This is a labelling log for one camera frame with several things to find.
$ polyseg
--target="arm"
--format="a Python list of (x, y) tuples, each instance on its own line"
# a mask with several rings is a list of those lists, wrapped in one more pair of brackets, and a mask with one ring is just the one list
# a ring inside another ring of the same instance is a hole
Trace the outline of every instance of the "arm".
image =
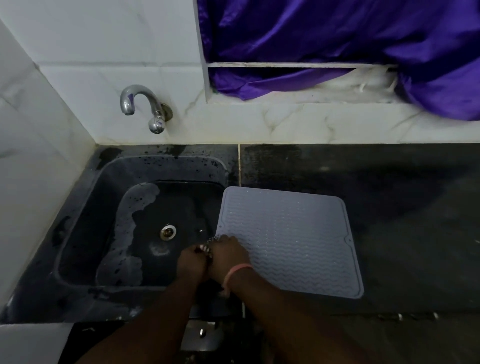
[[(248, 253), (236, 238), (222, 236), (212, 245), (210, 276), (222, 283), (232, 267), (249, 263)], [(268, 283), (253, 269), (233, 273), (228, 288), (251, 310), (281, 356), (291, 364), (366, 363), (365, 353), (329, 322), (313, 319), (299, 309), (289, 296)]]
[(171, 363), (206, 270), (205, 256), (195, 249), (192, 246), (181, 253), (177, 278), (152, 306), (95, 345), (77, 364)]

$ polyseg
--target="pink wristband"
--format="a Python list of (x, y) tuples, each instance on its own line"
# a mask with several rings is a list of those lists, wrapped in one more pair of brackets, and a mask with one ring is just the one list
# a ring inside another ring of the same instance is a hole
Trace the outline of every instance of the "pink wristband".
[(236, 266), (233, 266), (227, 273), (227, 275), (225, 276), (225, 278), (223, 279), (223, 284), (222, 284), (222, 287), (223, 287), (223, 293), (225, 296), (229, 296), (230, 295), (230, 290), (228, 289), (228, 281), (230, 280), (230, 277), (233, 275), (233, 273), (235, 273), (237, 270), (240, 270), (240, 269), (243, 269), (243, 268), (252, 268), (253, 269), (253, 266), (251, 264), (248, 264), (248, 263), (242, 263), (242, 264), (237, 264)]

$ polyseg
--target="chrome faucet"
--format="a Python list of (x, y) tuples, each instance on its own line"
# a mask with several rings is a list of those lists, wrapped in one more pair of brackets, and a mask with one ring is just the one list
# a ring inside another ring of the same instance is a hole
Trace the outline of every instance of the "chrome faucet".
[(160, 134), (165, 130), (165, 123), (173, 117), (170, 106), (162, 104), (155, 94), (142, 85), (131, 85), (121, 92), (120, 108), (125, 115), (133, 115), (135, 113), (135, 104), (133, 99), (137, 94), (145, 95), (150, 102), (153, 118), (148, 122), (148, 128), (152, 133)]

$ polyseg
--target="gray drying mat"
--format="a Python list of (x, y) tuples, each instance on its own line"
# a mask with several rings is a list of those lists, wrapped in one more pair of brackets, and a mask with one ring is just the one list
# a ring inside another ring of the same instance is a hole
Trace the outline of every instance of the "gray drying mat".
[(216, 233), (236, 236), (255, 270), (283, 290), (363, 295), (347, 210), (338, 197), (228, 187)]

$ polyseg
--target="purple cloth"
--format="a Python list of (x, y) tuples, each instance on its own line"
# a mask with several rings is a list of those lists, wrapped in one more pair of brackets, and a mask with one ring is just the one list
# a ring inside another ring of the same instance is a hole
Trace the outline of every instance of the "purple cloth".
[[(479, 0), (198, 0), (208, 62), (399, 65), (407, 98), (435, 114), (480, 119)], [(210, 68), (218, 91), (250, 99), (348, 69)]]

